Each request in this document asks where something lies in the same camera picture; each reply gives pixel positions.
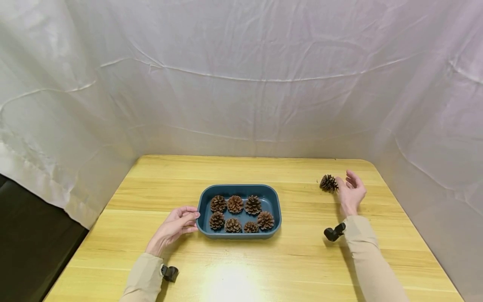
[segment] beige sleeve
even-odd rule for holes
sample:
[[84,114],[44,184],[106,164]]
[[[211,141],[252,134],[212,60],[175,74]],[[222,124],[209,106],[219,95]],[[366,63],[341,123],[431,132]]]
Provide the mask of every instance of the beige sleeve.
[[155,302],[161,291],[163,259],[143,253],[129,273],[119,302]]
[[408,302],[401,283],[379,250],[376,234],[369,221],[362,216],[349,216],[344,223],[345,239],[366,301]]

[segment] blue tray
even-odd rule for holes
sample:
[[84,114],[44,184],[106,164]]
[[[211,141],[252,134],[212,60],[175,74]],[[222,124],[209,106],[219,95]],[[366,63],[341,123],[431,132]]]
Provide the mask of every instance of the blue tray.
[[[215,195],[221,195],[226,200],[232,195],[238,195],[243,199],[243,204],[250,195],[257,195],[262,203],[262,211],[269,211],[273,215],[275,224],[270,230],[259,230],[258,233],[226,233],[225,229],[213,230],[210,228],[210,217],[213,214],[210,208],[211,199]],[[214,185],[206,188],[199,198],[198,211],[201,214],[197,220],[200,232],[211,239],[268,239],[272,237],[282,224],[282,212],[280,211],[280,202],[278,201],[277,192],[267,185]],[[248,214],[245,209],[241,213],[232,214],[226,209],[223,212],[225,220],[230,218],[238,218],[241,227],[248,221],[256,222],[257,215]]]

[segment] white cloth backdrop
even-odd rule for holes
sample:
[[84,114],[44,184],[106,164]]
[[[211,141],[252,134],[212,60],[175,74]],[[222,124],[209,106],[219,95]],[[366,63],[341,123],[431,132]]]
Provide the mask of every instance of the white cloth backdrop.
[[483,300],[483,2],[0,12],[0,173],[84,226],[143,154],[363,158],[466,301]]

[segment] wooden table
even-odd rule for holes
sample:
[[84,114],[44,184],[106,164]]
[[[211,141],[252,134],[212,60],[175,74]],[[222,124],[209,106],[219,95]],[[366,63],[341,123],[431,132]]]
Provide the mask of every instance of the wooden table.
[[344,239],[323,230],[339,222],[324,174],[354,170],[368,193],[360,213],[378,236],[412,302],[462,301],[376,168],[357,159],[143,156],[119,186],[46,301],[118,301],[134,261],[169,211],[198,206],[213,184],[261,183],[280,198],[283,223],[268,240],[210,240],[191,234],[170,248],[176,283],[157,301],[364,301]]

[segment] pine cone in tray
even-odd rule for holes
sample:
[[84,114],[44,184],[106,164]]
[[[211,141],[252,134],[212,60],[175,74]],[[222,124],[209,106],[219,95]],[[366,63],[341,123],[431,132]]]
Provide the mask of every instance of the pine cone in tray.
[[270,212],[263,211],[258,215],[258,226],[262,230],[269,230],[273,228],[273,225],[275,224],[275,219],[273,219],[273,215],[270,214]]
[[227,233],[241,233],[242,224],[236,218],[230,218],[225,222],[225,231]]
[[210,217],[210,228],[213,230],[221,229],[225,224],[225,216],[221,212],[215,212]]
[[262,211],[262,203],[260,202],[260,199],[258,199],[258,196],[252,195],[248,197],[245,205],[245,211],[252,215],[256,215]]
[[221,195],[216,195],[215,197],[212,198],[210,207],[212,212],[223,213],[227,208],[227,202],[225,201],[225,197]]
[[240,213],[243,210],[243,199],[237,195],[230,197],[228,199],[228,210],[233,214]]
[[245,227],[243,228],[245,233],[258,233],[258,224],[253,221],[248,221],[245,223]]
[[330,174],[324,175],[324,177],[322,177],[319,187],[322,189],[322,191],[329,193],[334,193],[337,189],[339,189],[339,186],[335,181],[335,177]]

